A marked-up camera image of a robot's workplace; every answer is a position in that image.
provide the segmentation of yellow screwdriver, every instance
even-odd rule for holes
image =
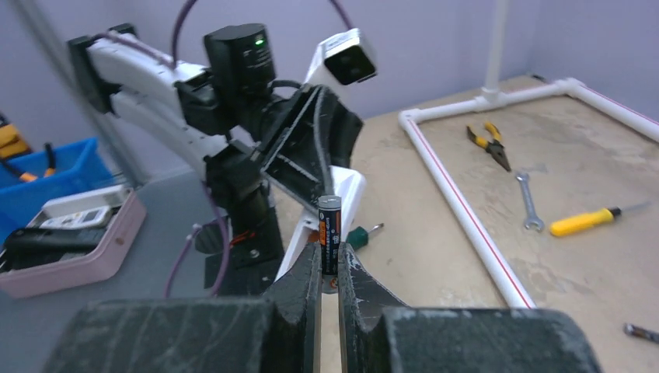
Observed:
[[[611,207],[602,208],[595,212],[587,212],[586,214],[579,214],[570,216],[563,220],[555,221],[549,226],[549,231],[556,237],[563,237],[573,233],[585,231],[586,229],[594,228],[597,225],[604,223],[611,223],[616,220],[623,212],[640,210],[650,206],[650,202],[643,202],[642,204],[635,204],[628,207]]]

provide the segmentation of green screwdriver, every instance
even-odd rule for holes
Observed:
[[[363,227],[356,227],[355,229],[350,231],[350,233],[348,233],[346,242],[350,243],[350,245],[352,246],[352,250],[357,251],[362,247],[368,245],[369,236],[372,235],[374,232],[377,232],[380,228],[384,226],[385,223],[380,223],[368,231]]]

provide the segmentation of wall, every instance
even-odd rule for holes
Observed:
[[[659,2],[545,0],[530,68],[659,119]]]
[[[540,0],[512,0],[502,78],[527,71]],[[169,50],[171,28],[183,0],[39,0],[59,37],[94,34],[122,22],[137,25],[141,38]],[[353,22],[374,44],[380,74],[357,85],[351,108],[363,117],[398,110],[482,85],[494,0],[378,2],[343,0]],[[265,23],[280,78],[301,80],[316,44],[343,31],[328,0],[200,0],[180,41],[182,59],[205,63],[201,37],[228,24]],[[66,89],[54,76],[7,2],[0,2],[0,110],[38,145],[93,135]],[[130,124],[117,121],[140,161],[156,177],[185,164]]]

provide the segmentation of pliers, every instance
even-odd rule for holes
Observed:
[[[50,175],[53,175],[55,173],[55,168],[56,168],[56,162],[55,162],[55,152],[53,151],[53,146],[51,143],[47,142],[44,145],[45,152],[46,152],[46,159],[48,161],[46,171],[44,172],[44,177],[49,177]],[[26,171],[22,171],[18,169],[15,166],[10,165],[6,160],[0,158],[0,164],[9,171],[12,175],[16,176],[19,178],[21,181],[25,183],[29,183],[30,181],[34,181],[36,179],[39,179],[39,177],[28,173]]]
[[[492,135],[492,141],[488,141],[485,138],[481,138],[474,134],[470,126],[467,126],[467,138],[474,144],[485,149],[485,152],[490,153],[492,158],[494,158],[501,167],[510,172],[511,165],[508,163],[506,152],[504,152],[504,146],[501,144],[501,133],[491,122],[485,122],[484,127]]]

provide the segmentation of wooden table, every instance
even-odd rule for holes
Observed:
[[[502,87],[538,84],[521,77]],[[486,120],[500,129],[513,169],[531,175],[535,207],[547,225],[601,207],[644,200],[653,205],[615,225],[562,239],[527,231],[514,174],[465,137],[467,124],[485,134]],[[566,97],[437,120],[421,129],[538,307],[571,316],[606,371],[659,371],[659,346],[622,333],[625,322],[659,329],[659,146]],[[412,306],[505,306],[399,127],[397,112],[366,120],[353,167],[368,181],[354,226],[385,223],[359,253],[373,276]],[[280,193],[277,199],[287,239],[299,207]],[[336,296],[323,296],[323,372],[340,371],[336,311]]]

